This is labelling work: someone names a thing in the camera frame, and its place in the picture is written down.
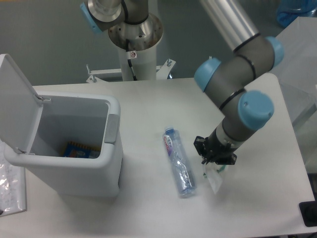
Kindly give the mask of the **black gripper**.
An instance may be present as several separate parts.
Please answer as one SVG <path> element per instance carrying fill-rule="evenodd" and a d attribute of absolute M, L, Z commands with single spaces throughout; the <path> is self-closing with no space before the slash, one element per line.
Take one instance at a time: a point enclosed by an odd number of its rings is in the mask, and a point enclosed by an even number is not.
<path fill-rule="evenodd" d="M 194 141 L 197 153 L 202 157 L 202 164 L 207 165 L 210 161 L 215 161 L 218 165 L 235 165 L 237 156 L 234 154 L 235 148 L 232 143 L 220 143 L 217 138 L 204 138 L 197 136 Z"/>

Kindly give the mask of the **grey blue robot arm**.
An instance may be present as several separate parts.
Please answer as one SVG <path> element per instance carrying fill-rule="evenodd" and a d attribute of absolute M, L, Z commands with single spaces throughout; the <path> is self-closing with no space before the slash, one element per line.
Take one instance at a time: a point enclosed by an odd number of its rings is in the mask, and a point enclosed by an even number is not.
<path fill-rule="evenodd" d="M 284 57 L 275 37 L 263 37 L 235 0 L 203 0 L 201 5 L 234 53 L 198 67 L 194 80 L 223 113 L 224 119 L 194 146 L 203 164 L 234 165 L 235 151 L 272 117 L 271 99 L 245 87 L 277 66 Z M 85 0 L 80 9 L 95 33 L 107 32 L 117 47 L 125 81 L 151 80 L 157 76 L 156 46 L 163 34 L 160 20 L 149 12 L 146 0 Z"/>

